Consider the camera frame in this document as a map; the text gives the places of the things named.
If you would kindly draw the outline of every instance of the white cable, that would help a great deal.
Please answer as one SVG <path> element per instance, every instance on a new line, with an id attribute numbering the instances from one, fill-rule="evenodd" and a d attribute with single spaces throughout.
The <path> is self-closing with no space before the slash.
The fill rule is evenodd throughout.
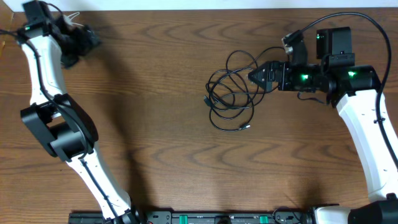
<path id="1" fill-rule="evenodd" d="M 75 13 L 70 14 L 68 17 L 69 17 L 70 20 L 72 20 L 72 19 L 74 19 L 76 16 L 79 16 L 79 15 L 80 15 L 80 12 L 75 12 Z"/>
<path id="2" fill-rule="evenodd" d="M 78 24 L 78 23 L 76 23 L 76 22 L 72 22 L 72 24 L 78 25 L 78 26 L 84 26 L 84 25 Z"/>

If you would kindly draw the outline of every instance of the white wall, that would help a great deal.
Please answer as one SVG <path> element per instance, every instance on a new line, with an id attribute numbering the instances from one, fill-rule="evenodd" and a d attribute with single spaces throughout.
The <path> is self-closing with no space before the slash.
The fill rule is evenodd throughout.
<path id="1" fill-rule="evenodd" d="M 27 0 L 3 0 L 21 12 Z M 46 0 L 63 11 L 398 7 L 398 0 Z"/>

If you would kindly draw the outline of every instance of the brown wooden surface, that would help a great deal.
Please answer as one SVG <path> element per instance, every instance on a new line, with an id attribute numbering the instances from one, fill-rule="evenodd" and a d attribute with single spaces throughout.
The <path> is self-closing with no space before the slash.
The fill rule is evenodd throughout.
<path id="1" fill-rule="evenodd" d="M 316 203 L 367 204 L 366 183 L 351 136 L 330 106 L 266 95 L 252 127 L 224 133 L 208 120 L 208 77 L 236 49 L 254 55 L 289 32 L 339 9 L 82 12 L 103 45 L 64 71 L 69 93 L 93 118 L 106 162 L 133 201 L 147 209 L 273 210 Z M 398 10 L 359 9 L 389 34 L 398 57 Z M 17 13 L 13 28 L 25 21 Z M 358 17 L 338 17 L 306 32 L 310 62 L 315 30 L 351 26 L 356 64 L 382 77 L 385 45 Z M 282 60 L 283 52 L 264 56 Z M 233 66 L 247 63 L 236 57 Z M 0 59 L 0 220 L 65 223 L 74 210 L 99 210 L 78 175 L 50 157 L 22 124 L 30 78 L 22 50 Z M 398 127 L 398 67 L 386 87 Z"/>
<path id="2" fill-rule="evenodd" d="M 4 3 L 3 0 L 0 0 L 0 29 L 9 30 L 12 17 L 14 13 L 10 8 Z M 11 40 L 9 36 L 0 35 L 0 57 L 2 54 L 2 50 L 6 45 L 6 40 Z"/>

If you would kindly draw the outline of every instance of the black bracket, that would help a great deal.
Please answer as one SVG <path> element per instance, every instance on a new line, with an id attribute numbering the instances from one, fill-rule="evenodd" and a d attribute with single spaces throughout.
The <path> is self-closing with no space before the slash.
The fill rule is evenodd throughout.
<path id="1" fill-rule="evenodd" d="M 46 2 L 29 1 L 22 6 L 28 22 L 17 31 L 20 44 L 34 37 L 51 35 L 62 50 L 61 63 L 65 68 L 72 67 L 80 56 L 101 44 L 90 26 L 70 26 L 62 15 L 55 19 Z"/>
<path id="2" fill-rule="evenodd" d="M 304 44 L 304 36 L 301 30 L 297 30 L 293 34 L 286 35 L 282 39 L 285 51 L 292 55 L 291 66 L 306 65 L 308 63 L 308 52 Z"/>
<path id="3" fill-rule="evenodd" d="M 387 200 L 377 201 L 361 208 L 352 209 L 348 215 L 349 224 L 398 223 L 398 200 L 395 194 L 388 194 Z"/>
<path id="4" fill-rule="evenodd" d="M 356 91 L 378 90 L 381 85 L 370 65 L 331 68 L 328 77 L 335 81 L 335 87 L 328 95 L 334 108 L 345 94 L 354 96 Z"/>
<path id="5" fill-rule="evenodd" d="M 68 114 L 58 111 L 50 102 L 33 104 L 21 110 L 22 122 L 44 149 L 51 156 L 58 156 L 61 161 L 70 162 L 73 156 L 81 154 L 87 147 L 88 153 L 92 153 L 94 142 L 98 141 L 98 132 L 93 120 L 69 94 L 56 95 L 54 101 Z M 49 124 L 57 113 L 60 113 L 65 121 L 50 127 Z M 86 138 L 87 144 L 83 144 L 83 138 Z"/>

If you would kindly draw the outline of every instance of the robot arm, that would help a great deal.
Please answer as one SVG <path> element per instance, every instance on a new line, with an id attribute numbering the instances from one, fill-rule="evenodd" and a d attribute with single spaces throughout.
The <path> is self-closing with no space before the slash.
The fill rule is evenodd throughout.
<path id="1" fill-rule="evenodd" d="M 376 94 L 375 90 L 357 91 L 355 96 L 346 94 L 337 104 L 337 111 L 348 127 L 361 160 L 370 202 L 387 200 L 388 194 L 398 195 L 397 168 L 374 122 Z M 387 114 L 384 95 L 381 112 L 386 133 L 397 154 L 398 139 Z"/>
<path id="2" fill-rule="evenodd" d="M 315 208 L 313 219 L 317 224 L 398 221 L 398 214 L 392 212 L 398 208 L 398 170 L 394 163 L 398 155 L 398 138 L 382 94 L 381 122 L 393 148 L 391 152 L 376 120 L 375 102 L 381 82 L 372 66 L 354 65 L 349 27 L 318 30 L 317 56 L 322 59 L 321 65 L 307 63 L 302 35 L 296 35 L 296 39 L 290 41 L 287 52 L 293 55 L 291 62 L 266 62 L 249 73 L 249 79 L 266 91 L 272 89 L 272 82 L 277 82 L 279 91 L 313 93 L 319 90 L 326 93 L 326 104 L 331 103 L 337 109 L 353 138 L 371 202 L 356 210 L 339 206 Z"/>
<path id="3" fill-rule="evenodd" d="M 25 3 L 24 9 L 28 24 L 18 34 L 23 37 L 19 43 L 29 63 L 32 98 L 31 106 L 21 111 L 23 122 L 51 156 L 66 161 L 83 179 L 106 222 L 145 223 L 136 217 L 135 209 L 131 212 L 128 193 L 116 182 L 99 151 L 94 123 L 67 94 L 63 80 L 61 62 L 71 67 L 79 56 L 99 44 L 98 39 L 88 27 L 78 29 L 67 24 L 63 15 L 55 20 L 44 2 Z M 58 105 L 49 102 L 44 91 Z M 65 122 L 49 127 L 57 116 L 63 116 Z"/>

